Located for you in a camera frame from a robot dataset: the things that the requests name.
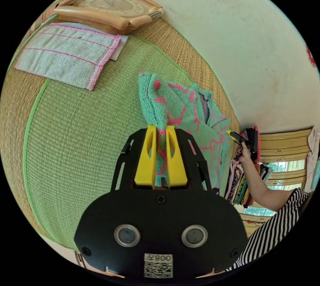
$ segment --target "towel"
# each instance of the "towel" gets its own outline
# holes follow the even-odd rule
[[[224,170],[228,171],[230,120],[221,114],[212,93],[196,84],[187,88],[170,83],[149,72],[139,75],[138,85],[143,116],[148,125],[155,125],[158,130],[156,186],[168,185],[166,127],[173,125],[194,137],[207,160],[211,188],[219,189]]]
[[[15,68],[92,90],[119,41],[84,25],[51,23],[28,42]]]
[[[318,159],[318,152],[319,152],[319,142],[320,136],[317,134],[316,127],[313,126],[308,136],[308,146],[310,151],[307,155],[307,180],[304,187],[306,192],[311,191],[311,185],[313,181],[313,174],[316,169],[317,159]]]

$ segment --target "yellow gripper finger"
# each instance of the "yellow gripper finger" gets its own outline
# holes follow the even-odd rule
[[[169,189],[170,187],[185,186],[188,179],[174,126],[167,126],[166,134]]]
[[[138,186],[154,189],[156,178],[156,126],[148,126],[134,181]]]

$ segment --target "white towel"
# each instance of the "white towel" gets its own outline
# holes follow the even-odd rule
[[[92,90],[119,42],[120,35],[84,25],[52,23],[29,41],[15,68]]]

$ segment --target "hand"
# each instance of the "hand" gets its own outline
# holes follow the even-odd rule
[[[244,142],[242,142],[241,145],[242,146],[238,146],[236,155],[241,154],[238,160],[240,163],[243,163],[251,160],[251,153]]]

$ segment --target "window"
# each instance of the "window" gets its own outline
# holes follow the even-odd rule
[[[308,136],[311,129],[278,134],[260,134],[261,162],[273,172],[267,186],[272,190],[292,190],[304,188],[307,178],[306,158],[310,151]],[[244,208],[234,205],[241,213],[247,236],[265,223],[275,212],[253,201],[252,206]]]
[[[272,168],[274,173],[293,172],[305,168],[305,159],[290,162],[263,163],[265,166]]]

